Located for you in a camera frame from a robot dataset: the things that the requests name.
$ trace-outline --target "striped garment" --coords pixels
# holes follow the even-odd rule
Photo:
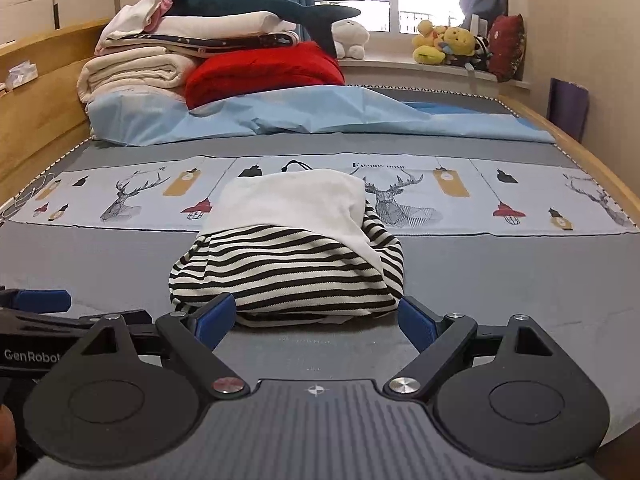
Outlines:
[[[380,255],[383,276],[345,245],[298,228],[258,225],[202,235],[172,269],[172,303],[191,313],[230,292],[237,320],[247,326],[385,314],[402,297],[402,247],[369,203],[362,231]]]

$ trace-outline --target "red blanket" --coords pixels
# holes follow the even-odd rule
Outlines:
[[[207,59],[187,80],[189,108],[236,95],[311,85],[344,85],[336,59],[313,41],[239,50]]]

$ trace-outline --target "black circular cover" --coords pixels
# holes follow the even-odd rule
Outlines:
[[[84,365],[45,378],[24,405],[32,439],[59,462],[119,467],[176,446],[198,416],[198,396],[177,373],[142,362]]]
[[[464,370],[436,394],[434,414],[476,460],[512,470],[550,470],[592,455],[609,425],[600,391],[577,369],[543,356]]]

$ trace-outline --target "red pillow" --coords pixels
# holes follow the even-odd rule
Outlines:
[[[489,72],[494,74],[499,82],[513,79],[522,58],[526,35],[522,15],[498,16],[489,32]]]
[[[338,61],[313,41],[239,50],[207,59],[187,80],[189,108],[236,95],[311,85],[344,85]]]

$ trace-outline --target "metal screw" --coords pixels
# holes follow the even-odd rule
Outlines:
[[[412,394],[420,389],[420,383],[412,377],[396,377],[389,381],[389,387],[396,394]]]
[[[213,383],[213,389],[220,394],[236,394],[244,388],[244,381],[239,377],[222,377]]]

